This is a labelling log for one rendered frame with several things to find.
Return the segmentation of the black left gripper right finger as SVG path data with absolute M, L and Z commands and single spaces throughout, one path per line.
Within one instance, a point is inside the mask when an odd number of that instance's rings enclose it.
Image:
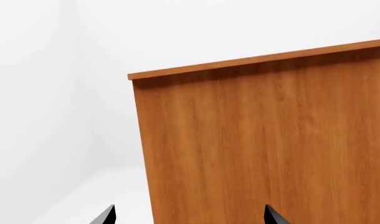
M 265 224 L 290 224 L 286 218 L 281 216 L 273 207 L 265 205 L 264 210 L 264 223 Z

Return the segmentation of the brown wooden cabinet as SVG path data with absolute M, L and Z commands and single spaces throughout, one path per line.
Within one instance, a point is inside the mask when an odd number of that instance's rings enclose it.
M 380 224 L 380 40 L 128 79 L 154 224 Z

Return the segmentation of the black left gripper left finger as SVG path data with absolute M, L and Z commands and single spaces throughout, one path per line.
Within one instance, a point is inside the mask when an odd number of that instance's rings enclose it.
M 115 205 L 110 205 L 89 224 L 116 224 Z

